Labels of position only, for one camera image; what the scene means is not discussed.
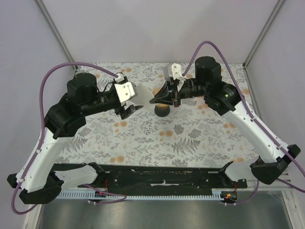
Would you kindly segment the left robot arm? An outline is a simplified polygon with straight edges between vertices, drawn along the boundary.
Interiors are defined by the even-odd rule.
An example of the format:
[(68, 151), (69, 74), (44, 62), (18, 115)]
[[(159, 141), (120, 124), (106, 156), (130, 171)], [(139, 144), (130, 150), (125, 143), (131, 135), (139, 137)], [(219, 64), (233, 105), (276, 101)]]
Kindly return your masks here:
[(12, 188), (20, 189), (24, 204), (47, 204), (61, 191), (81, 185), (101, 187), (105, 171), (95, 162), (72, 170), (54, 171), (52, 167), (76, 132), (86, 125), (89, 115), (114, 110), (121, 119), (128, 118), (142, 105), (130, 105), (127, 101), (140, 95), (141, 86), (128, 81), (122, 74), (111, 82), (108, 91), (100, 91), (96, 77), (90, 73), (77, 74), (67, 82), (67, 93), (53, 105), (44, 118), (43, 130), (32, 158), (17, 174), (8, 176)]

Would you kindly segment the round wooden dripper base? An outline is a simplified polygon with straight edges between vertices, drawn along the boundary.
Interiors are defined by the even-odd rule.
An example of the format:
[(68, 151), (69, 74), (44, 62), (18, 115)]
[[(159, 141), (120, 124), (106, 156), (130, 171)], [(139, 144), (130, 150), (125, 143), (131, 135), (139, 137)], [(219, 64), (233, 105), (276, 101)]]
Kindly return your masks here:
[(167, 104), (156, 104), (157, 107), (168, 107)]

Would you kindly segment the white paper coffee filter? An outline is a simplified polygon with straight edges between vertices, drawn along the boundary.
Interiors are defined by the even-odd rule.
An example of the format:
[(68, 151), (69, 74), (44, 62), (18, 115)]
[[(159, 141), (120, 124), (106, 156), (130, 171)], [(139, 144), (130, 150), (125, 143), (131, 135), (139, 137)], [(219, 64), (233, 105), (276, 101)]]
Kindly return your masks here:
[(148, 87), (140, 83), (135, 87), (137, 95), (131, 99), (136, 105), (142, 105), (146, 110), (153, 111), (154, 105), (150, 101), (154, 98), (153, 93)]

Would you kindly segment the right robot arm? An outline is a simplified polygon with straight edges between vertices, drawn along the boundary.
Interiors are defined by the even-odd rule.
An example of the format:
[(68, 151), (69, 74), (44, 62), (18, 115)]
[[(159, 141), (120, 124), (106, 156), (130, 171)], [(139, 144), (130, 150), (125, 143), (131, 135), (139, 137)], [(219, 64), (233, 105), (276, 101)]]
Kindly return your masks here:
[(163, 72), (166, 82), (150, 103), (179, 107), (182, 99), (202, 96), (205, 104), (237, 127), (259, 154), (244, 162), (227, 163), (218, 176), (222, 187), (228, 188), (240, 179), (257, 179), (270, 185), (300, 154), (297, 145), (282, 141), (249, 108), (237, 86), (222, 80), (221, 65), (213, 57), (196, 59), (193, 79), (182, 75), (179, 64), (168, 64)]

